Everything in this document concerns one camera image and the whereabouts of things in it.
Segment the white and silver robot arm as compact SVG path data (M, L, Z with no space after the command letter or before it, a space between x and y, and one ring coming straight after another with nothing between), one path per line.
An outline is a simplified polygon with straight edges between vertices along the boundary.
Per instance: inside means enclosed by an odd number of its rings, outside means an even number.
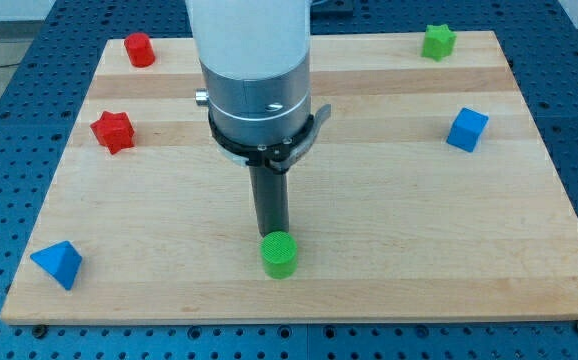
M218 131L274 145L310 114L309 0L186 0Z

